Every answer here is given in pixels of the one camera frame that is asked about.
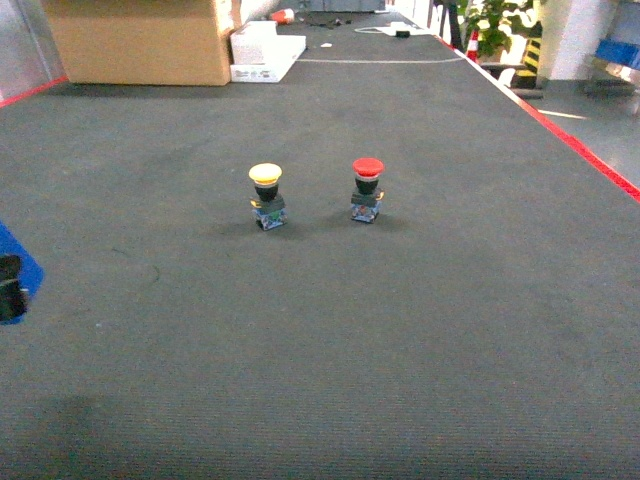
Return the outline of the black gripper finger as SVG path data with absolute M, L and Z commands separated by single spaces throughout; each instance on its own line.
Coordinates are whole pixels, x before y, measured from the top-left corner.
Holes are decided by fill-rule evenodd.
M 27 312 L 28 297 L 21 287 L 22 261 L 18 255 L 1 256 L 1 321 L 9 322 Z

